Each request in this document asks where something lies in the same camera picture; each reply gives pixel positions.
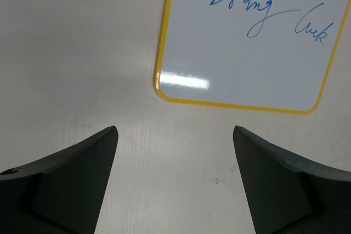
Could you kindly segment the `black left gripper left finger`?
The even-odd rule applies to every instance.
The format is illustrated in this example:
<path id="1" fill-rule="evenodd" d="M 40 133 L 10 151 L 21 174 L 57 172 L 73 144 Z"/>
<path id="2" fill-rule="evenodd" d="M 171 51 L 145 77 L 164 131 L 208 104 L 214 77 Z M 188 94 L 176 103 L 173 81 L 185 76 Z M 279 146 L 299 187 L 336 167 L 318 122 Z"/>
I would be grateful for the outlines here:
<path id="1" fill-rule="evenodd" d="M 110 126 L 1 172 L 1 233 L 94 233 L 117 142 Z"/>

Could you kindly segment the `yellow framed whiteboard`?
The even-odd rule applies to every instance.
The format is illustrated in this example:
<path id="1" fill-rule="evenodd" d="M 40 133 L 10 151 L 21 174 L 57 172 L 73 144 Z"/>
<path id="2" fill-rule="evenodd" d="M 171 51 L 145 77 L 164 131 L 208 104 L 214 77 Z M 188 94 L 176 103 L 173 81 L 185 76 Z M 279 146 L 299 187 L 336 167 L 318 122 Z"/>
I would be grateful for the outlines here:
<path id="1" fill-rule="evenodd" d="M 350 0 L 166 0 L 155 90 L 173 103 L 309 114 L 349 9 Z"/>

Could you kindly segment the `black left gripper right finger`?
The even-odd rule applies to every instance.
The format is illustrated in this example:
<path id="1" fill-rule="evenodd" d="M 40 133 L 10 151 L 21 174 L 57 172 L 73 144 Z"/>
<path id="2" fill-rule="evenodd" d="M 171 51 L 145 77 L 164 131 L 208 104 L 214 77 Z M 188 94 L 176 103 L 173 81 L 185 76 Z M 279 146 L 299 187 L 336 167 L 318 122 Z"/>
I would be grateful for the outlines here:
<path id="1" fill-rule="evenodd" d="M 350 172 L 236 126 L 233 143 L 256 233 L 350 233 Z"/>

